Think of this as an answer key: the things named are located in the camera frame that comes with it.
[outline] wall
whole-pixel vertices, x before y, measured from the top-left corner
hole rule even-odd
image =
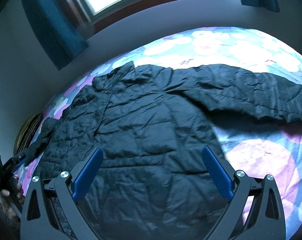
[[[161,37],[203,26],[255,28],[286,42],[302,54],[302,7],[297,0],[278,0],[281,12],[242,6],[240,0],[180,0],[136,13],[112,24],[88,40],[90,47],[60,72],[43,51],[14,0],[9,21],[25,60],[52,94],[81,73],[124,52]]]
[[[3,163],[13,155],[14,141],[28,117],[40,112],[50,91],[21,57],[8,25],[8,7],[0,14],[0,152]]]

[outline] wooden window frame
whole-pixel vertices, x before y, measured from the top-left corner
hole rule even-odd
[[[121,0],[96,15],[84,0],[57,0],[63,13],[85,38],[139,11],[177,0]]]

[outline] blue gripper pad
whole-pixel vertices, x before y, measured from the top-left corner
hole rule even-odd
[[[94,177],[101,167],[102,162],[103,151],[98,148],[73,183],[72,198],[74,202],[78,203],[80,199],[85,197],[89,187],[91,186],[91,183],[93,182]]]
[[[202,161],[220,195],[230,201],[234,194],[232,190],[232,180],[207,146],[202,150]]]

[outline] pillow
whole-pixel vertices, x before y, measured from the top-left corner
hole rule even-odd
[[[30,142],[38,129],[43,118],[43,114],[37,114],[30,117],[21,127],[14,143],[13,155],[20,153],[30,145]]]

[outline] bed sheet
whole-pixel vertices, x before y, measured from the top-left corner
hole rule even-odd
[[[258,30],[206,27],[153,41],[86,72],[52,98],[43,121],[48,117],[59,119],[94,77],[130,61],[135,66],[153,64],[173,69],[226,64],[256,73],[273,73],[302,84],[302,55],[282,41]],[[41,132],[41,125],[33,141]],[[283,201],[286,239],[290,239],[302,223],[302,124],[253,125],[246,120],[242,123],[230,120],[227,125],[218,118],[213,125],[222,150],[235,169],[241,168],[249,176],[260,178],[269,173],[274,175]],[[28,167],[21,166],[17,172],[24,192],[40,158]],[[243,212],[245,219],[250,206],[248,200]]]

